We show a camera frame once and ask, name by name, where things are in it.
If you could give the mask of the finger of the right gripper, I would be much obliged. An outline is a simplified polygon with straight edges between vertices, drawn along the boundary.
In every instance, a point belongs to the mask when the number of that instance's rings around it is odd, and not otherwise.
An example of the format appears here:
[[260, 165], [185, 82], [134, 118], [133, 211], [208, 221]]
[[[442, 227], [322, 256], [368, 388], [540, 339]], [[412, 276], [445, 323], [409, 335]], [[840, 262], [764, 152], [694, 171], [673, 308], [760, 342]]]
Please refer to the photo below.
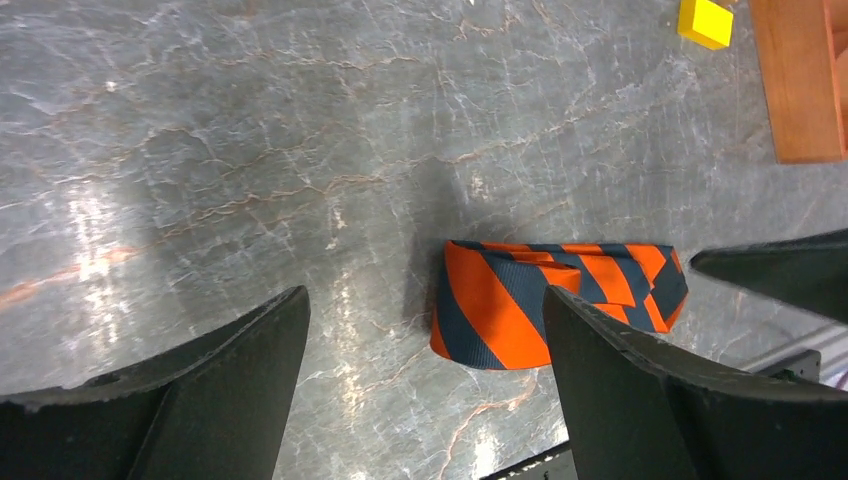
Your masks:
[[695, 271], [767, 298], [847, 323], [847, 231], [703, 250]]

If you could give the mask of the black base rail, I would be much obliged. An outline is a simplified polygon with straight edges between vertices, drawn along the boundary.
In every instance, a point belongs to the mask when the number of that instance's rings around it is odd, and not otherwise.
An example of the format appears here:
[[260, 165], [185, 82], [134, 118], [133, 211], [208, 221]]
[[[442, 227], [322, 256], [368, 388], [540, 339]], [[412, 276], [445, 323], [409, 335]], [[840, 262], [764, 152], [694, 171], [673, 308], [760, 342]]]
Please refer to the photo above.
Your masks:
[[811, 349], [743, 369], [661, 346], [616, 353], [603, 341], [588, 354], [623, 368], [613, 376], [623, 385], [560, 383], [569, 396], [563, 410], [574, 420], [572, 439], [494, 478], [696, 479], [718, 471], [709, 453], [741, 445], [730, 433], [732, 419], [766, 433], [767, 421], [754, 419], [754, 406], [786, 416], [791, 406], [809, 407], [821, 392], [785, 384], [818, 384], [821, 354]]

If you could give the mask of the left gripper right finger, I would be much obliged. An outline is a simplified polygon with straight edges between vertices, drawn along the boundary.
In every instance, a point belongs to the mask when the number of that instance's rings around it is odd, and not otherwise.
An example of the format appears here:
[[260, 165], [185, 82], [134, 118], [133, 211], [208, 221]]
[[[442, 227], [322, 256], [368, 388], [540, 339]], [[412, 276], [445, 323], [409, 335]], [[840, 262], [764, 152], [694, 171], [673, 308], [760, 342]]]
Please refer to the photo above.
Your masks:
[[560, 287], [544, 322], [581, 479], [843, 479], [847, 395], [737, 370]]

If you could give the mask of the yellow block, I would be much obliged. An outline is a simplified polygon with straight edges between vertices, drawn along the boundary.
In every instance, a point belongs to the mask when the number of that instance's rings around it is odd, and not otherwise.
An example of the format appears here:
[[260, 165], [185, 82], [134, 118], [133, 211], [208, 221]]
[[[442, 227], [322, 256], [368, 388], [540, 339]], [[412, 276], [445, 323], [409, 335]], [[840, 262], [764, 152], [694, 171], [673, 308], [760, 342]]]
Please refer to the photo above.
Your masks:
[[710, 50], [730, 46], [734, 23], [731, 10], [710, 0], [682, 0], [677, 33]]

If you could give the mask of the orange navy striped tie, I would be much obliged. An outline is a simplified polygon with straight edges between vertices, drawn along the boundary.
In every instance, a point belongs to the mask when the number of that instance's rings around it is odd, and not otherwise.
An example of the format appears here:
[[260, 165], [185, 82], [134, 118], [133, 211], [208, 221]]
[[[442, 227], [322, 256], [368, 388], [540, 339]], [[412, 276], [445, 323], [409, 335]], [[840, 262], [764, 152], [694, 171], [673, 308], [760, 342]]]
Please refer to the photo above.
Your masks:
[[649, 333], [672, 330], [688, 286], [675, 249], [642, 243], [444, 244], [430, 347], [482, 370], [550, 364], [543, 301], [562, 287]]

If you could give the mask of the wooden compartment tray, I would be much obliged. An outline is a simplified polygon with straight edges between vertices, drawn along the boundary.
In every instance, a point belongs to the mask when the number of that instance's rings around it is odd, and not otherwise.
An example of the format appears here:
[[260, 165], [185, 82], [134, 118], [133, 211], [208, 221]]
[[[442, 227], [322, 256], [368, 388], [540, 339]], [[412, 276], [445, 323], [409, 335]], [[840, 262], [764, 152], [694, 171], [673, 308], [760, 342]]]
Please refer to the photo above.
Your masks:
[[777, 160], [847, 159], [847, 3], [751, 1]]

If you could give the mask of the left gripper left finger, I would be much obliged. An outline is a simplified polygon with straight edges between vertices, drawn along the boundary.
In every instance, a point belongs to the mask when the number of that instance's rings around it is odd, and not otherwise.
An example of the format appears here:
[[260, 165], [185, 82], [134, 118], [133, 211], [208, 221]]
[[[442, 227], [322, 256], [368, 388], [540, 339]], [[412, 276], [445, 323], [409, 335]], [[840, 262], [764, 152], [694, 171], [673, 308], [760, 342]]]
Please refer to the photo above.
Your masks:
[[5, 479], [269, 479], [305, 352], [303, 286], [83, 385], [4, 396]]

